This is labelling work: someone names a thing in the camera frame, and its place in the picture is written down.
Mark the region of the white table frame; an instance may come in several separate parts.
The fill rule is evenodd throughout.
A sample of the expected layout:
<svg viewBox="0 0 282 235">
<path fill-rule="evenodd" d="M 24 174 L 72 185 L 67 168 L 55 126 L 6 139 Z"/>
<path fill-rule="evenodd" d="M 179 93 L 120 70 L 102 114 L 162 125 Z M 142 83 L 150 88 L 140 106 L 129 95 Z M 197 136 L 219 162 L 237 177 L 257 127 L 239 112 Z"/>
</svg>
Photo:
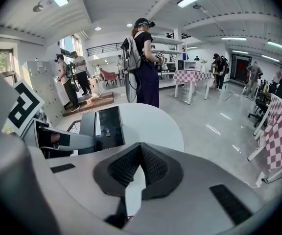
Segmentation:
<svg viewBox="0 0 282 235">
<path fill-rule="evenodd" d="M 175 82 L 175 93 L 174 93 L 175 98 L 178 97 L 179 86 L 182 83 L 183 82 L 179 82 L 178 80 L 176 80 L 176 82 Z M 193 95 L 195 94 L 196 88 L 197 88 L 197 86 L 191 81 L 189 83 L 189 92 L 188 92 L 188 98 L 187 98 L 187 101 L 186 101 L 186 103 L 188 105 L 190 105 L 192 103 L 192 98 L 193 98 Z M 205 93 L 204 93 L 204 99 L 205 100 L 208 99 L 209 90 L 210 90 L 210 85 L 209 85 L 209 83 L 207 83 L 207 85 L 205 87 Z"/>
</svg>

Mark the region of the black telephone base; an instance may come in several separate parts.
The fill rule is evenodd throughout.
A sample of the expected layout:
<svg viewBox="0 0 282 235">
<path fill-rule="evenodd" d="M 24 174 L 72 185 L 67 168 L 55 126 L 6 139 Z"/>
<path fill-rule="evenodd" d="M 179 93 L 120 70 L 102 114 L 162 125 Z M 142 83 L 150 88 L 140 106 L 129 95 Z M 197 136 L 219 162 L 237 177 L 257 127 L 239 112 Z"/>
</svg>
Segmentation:
<svg viewBox="0 0 282 235">
<path fill-rule="evenodd" d="M 96 112 L 95 150 L 102 151 L 125 144 L 122 118 L 118 106 Z"/>
</svg>

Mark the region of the round white side table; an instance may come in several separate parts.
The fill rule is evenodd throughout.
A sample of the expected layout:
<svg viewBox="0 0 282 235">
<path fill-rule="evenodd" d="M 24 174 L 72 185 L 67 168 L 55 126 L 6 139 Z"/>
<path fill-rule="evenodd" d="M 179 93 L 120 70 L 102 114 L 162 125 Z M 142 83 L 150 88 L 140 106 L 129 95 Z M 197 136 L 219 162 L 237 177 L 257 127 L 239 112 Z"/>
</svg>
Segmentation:
<svg viewBox="0 0 282 235">
<path fill-rule="evenodd" d="M 163 110 L 137 103 L 118 105 L 123 132 L 127 144 L 138 141 L 164 146 L 184 152 L 184 140 L 175 120 Z M 134 216 L 141 208 L 141 191 L 145 188 L 145 176 L 141 167 L 134 174 L 134 181 L 126 188 L 128 216 Z"/>
</svg>

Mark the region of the checkered cloth right table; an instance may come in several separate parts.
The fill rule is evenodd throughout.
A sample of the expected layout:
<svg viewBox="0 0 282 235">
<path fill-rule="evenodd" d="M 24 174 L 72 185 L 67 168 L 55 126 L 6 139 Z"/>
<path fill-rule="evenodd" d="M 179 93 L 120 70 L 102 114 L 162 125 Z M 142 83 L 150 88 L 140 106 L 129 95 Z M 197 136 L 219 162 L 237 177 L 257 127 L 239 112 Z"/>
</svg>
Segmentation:
<svg viewBox="0 0 282 235">
<path fill-rule="evenodd" d="M 266 144 L 265 144 L 265 138 L 263 136 L 264 130 L 260 130 L 258 132 L 258 148 L 255 149 L 248 157 L 248 160 L 251 161 L 256 157 L 261 151 L 266 151 Z M 282 167 L 269 170 L 267 165 L 267 171 L 268 174 L 264 176 L 264 182 L 270 183 L 276 179 L 279 178 L 279 176 L 282 174 Z"/>
</svg>

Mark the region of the grey backpack rig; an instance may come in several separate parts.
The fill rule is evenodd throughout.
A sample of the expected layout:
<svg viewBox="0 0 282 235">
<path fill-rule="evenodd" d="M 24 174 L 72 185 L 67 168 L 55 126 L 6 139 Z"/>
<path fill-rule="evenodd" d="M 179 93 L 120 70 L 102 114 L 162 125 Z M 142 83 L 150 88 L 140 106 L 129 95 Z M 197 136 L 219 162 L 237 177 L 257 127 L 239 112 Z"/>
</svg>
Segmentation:
<svg viewBox="0 0 282 235">
<path fill-rule="evenodd" d="M 66 75 L 67 78 L 70 79 L 71 85 L 73 86 L 74 90 L 76 92 L 79 92 L 79 88 L 76 83 L 76 77 L 74 75 L 73 68 L 74 68 L 74 63 L 66 64 Z"/>
<path fill-rule="evenodd" d="M 123 50 L 123 69 L 126 96 L 129 103 L 137 96 L 136 69 L 140 66 L 140 56 L 132 36 L 127 37 L 121 45 Z"/>
</svg>

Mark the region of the white microwave oven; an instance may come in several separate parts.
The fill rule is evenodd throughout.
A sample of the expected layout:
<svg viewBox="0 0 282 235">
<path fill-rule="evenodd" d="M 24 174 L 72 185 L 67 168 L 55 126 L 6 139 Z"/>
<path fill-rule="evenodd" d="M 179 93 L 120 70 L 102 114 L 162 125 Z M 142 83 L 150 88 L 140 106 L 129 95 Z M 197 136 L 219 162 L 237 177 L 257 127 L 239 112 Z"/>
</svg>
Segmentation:
<svg viewBox="0 0 282 235">
<path fill-rule="evenodd" d="M 184 70 L 188 71 L 200 71 L 201 70 L 201 61 L 184 61 Z"/>
</svg>

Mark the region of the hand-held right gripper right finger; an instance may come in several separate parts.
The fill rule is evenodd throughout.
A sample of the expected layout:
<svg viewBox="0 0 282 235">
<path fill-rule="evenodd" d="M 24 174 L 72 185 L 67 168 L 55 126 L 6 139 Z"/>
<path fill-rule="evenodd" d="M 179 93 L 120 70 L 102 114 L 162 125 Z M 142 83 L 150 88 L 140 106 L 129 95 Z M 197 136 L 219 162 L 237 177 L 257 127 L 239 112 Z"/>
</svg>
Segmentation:
<svg viewBox="0 0 282 235">
<path fill-rule="evenodd" d="M 263 199 L 243 181 L 204 158 L 152 145 L 177 160 L 184 176 L 164 198 L 143 200 L 131 220 L 133 234 L 218 234 L 236 226 L 211 188 L 221 186 L 243 204 L 252 217 Z"/>
</svg>

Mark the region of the dark framed window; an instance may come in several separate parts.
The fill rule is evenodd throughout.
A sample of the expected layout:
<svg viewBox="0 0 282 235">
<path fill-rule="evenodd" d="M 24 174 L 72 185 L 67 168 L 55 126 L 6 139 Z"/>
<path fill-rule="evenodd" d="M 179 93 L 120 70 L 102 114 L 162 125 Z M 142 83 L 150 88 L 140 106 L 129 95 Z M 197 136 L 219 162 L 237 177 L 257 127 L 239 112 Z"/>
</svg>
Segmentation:
<svg viewBox="0 0 282 235">
<path fill-rule="evenodd" d="M 0 73 L 11 86 L 17 82 L 11 49 L 0 49 Z"/>
</svg>

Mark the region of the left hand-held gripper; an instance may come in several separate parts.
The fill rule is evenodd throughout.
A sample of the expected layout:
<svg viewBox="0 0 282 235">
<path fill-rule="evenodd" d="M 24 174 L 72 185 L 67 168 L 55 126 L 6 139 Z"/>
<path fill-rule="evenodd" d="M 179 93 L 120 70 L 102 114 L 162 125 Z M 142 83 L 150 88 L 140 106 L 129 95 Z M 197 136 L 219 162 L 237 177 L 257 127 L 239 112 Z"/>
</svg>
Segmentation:
<svg viewBox="0 0 282 235">
<path fill-rule="evenodd" d="M 24 80 L 17 82 L 14 89 L 19 97 L 6 124 L 26 145 L 41 149 L 46 159 L 69 157 L 72 151 L 95 146 L 95 138 L 92 136 L 49 130 L 54 127 L 52 121 L 58 116 L 46 115 L 44 100 Z"/>
</svg>

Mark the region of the grey locker cabinet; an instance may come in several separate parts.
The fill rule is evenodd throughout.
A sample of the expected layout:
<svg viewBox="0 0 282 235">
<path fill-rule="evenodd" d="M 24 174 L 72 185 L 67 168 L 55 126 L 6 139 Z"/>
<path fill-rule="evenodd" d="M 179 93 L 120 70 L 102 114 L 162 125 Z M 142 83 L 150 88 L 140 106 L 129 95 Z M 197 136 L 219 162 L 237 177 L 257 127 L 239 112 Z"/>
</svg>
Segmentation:
<svg viewBox="0 0 282 235">
<path fill-rule="evenodd" d="M 63 118 L 65 108 L 57 92 L 51 63 L 27 61 L 23 64 L 23 77 L 44 101 L 41 109 L 46 114 L 50 125 L 56 127 Z"/>
</svg>

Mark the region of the dark double door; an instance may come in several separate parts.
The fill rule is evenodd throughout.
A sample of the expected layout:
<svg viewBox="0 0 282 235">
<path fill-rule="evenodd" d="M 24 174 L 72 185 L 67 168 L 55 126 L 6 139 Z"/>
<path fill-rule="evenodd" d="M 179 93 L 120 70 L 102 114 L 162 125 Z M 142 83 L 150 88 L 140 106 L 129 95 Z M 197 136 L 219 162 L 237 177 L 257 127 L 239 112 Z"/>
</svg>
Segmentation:
<svg viewBox="0 0 282 235">
<path fill-rule="evenodd" d="M 247 67 L 251 65 L 251 62 L 250 56 L 233 53 L 230 63 L 230 78 L 247 84 L 250 76 Z"/>
</svg>

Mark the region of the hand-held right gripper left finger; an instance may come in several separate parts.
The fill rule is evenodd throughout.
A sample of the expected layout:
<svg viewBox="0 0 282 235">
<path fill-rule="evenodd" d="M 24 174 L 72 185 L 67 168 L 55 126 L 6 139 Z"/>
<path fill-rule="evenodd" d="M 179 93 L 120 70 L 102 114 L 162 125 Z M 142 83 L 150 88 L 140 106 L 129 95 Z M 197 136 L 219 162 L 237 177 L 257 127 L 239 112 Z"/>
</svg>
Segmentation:
<svg viewBox="0 0 282 235">
<path fill-rule="evenodd" d="M 60 232 L 125 232 L 105 219 L 117 213 L 120 198 L 106 195 L 93 178 L 95 165 L 111 150 L 46 160 L 28 147 L 40 190 Z"/>
</svg>

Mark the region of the white shelf rack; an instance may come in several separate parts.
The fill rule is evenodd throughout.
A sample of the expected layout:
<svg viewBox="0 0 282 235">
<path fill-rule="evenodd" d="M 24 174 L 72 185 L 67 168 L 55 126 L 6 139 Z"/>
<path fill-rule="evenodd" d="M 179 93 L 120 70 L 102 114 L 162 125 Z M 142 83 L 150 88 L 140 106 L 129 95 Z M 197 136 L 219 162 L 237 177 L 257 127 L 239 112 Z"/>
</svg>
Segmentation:
<svg viewBox="0 0 282 235">
<path fill-rule="evenodd" d="M 185 61 L 188 59 L 187 43 L 174 38 L 152 36 L 152 53 L 161 53 L 165 63 L 158 66 L 159 88 L 174 86 L 173 76 L 176 71 L 183 70 Z"/>
</svg>

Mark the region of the black balcony railing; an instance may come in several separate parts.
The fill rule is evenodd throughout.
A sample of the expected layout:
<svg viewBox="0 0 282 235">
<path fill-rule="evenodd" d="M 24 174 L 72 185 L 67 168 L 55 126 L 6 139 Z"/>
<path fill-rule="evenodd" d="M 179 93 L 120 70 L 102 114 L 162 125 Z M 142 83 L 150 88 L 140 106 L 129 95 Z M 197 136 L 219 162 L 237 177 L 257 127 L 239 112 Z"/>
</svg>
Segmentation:
<svg viewBox="0 0 282 235">
<path fill-rule="evenodd" d="M 103 54 L 103 53 L 107 53 L 107 52 L 119 51 L 119 50 L 121 50 L 121 48 L 120 48 L 121 45 L 122 45 L 121 42 L 106 44 L 106 45 L 100 45 L 100 46 L 96 46 L 96 47 L 87 48 L 86 52 L 87 52 L 88 56 L 94 56 L 94 55 Z"/>
</svg>

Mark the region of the black office chair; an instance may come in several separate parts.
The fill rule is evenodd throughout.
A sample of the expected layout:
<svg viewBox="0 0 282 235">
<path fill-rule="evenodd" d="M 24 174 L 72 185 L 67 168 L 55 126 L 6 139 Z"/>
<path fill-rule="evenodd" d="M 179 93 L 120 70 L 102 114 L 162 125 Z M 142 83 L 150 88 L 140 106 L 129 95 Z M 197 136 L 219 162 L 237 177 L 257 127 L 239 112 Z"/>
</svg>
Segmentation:
<svg viewBox="0 0 282 235">
<path fill-rule="evenodd" d="M 254 123 L 254 127 L 257 128 L 258 125 L 261 123 L 265 113 L 268 109 L 268 104 L 260 99 L 255 100 L 254 112 L 248 114 L 248 118 L 254 117 L 256 122 Z"/>
</svg>

